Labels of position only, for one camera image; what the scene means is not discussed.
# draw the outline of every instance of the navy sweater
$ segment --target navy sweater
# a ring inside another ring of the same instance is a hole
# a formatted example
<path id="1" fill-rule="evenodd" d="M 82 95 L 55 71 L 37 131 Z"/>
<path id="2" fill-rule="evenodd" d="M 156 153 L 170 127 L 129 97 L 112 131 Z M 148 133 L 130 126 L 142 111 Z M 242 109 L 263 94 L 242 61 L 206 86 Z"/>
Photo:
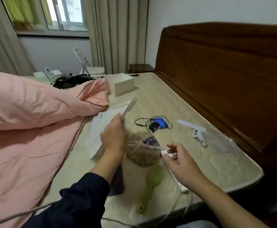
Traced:
<path id="1" fill-rule="evenodd" d="M 21 228 L 101 227 L 109 183 L 101 176 L 86 173 L 70 188 L 60 190 L 61 200 L 30 217 Z"/>

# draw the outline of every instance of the hand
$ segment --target hand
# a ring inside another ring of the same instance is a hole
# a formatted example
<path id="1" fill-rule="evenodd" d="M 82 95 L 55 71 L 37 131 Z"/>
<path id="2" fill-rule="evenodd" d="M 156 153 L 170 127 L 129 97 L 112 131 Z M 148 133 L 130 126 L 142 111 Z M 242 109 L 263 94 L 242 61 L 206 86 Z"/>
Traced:
<path id="1" fill-rule="evenodd" d="M 167 144 L 167 147 L 170 148 L 168 153 L 177 153 L 177 155 L 170 157 L 164 154 L 163 159 L 166 165 L 182 185 L 198 194 L 201 187 L 204 187 L 209 180 L 182 144 L 171 143 Z"/>
<path id="2" fill-rule="evenodd" d="M 100 134 L 100 140 L 105 152 L 124 156 L 128 146 L 128 135 L 123 127 L 120 113 L 115 115 L 110 124 L 105 127 L 105 130 Z"/>

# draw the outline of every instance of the window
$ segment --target window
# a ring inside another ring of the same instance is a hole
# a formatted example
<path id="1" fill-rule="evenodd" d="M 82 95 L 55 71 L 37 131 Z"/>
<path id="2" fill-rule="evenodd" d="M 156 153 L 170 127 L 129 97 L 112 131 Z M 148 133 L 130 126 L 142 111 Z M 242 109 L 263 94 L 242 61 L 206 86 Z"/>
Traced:
<path id="1" fill-rule="evenodd" d="M 19 35 L 88 37 L 81 0 L 3 0 Z"/>

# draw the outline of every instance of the pink duvet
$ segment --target pink duvet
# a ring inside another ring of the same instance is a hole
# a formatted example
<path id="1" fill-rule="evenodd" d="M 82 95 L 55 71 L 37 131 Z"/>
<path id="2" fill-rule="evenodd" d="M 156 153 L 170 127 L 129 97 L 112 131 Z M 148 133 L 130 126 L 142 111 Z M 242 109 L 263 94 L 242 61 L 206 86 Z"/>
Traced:
<path id="1" fill-rule="evenodd" d="M 84 117 L 107 105 L 105 79 L 66 91 L 0 73 L 0 218 L 38 205 Z M 0 227 L 20 227 L 28 217 Z"/>

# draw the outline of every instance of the wooden nightstand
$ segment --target wooden nightstand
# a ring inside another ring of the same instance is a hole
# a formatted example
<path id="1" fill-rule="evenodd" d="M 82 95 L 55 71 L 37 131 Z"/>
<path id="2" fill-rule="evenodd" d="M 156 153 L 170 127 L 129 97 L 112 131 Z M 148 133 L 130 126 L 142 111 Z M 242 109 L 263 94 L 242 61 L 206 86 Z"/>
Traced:
<path id="1" fill-rule="evenodd" d="M 152 68 L 149 64 L 130 64 L 129 65 L 129 73 L 148 73 L 153 72 L 154 68 Z"/>

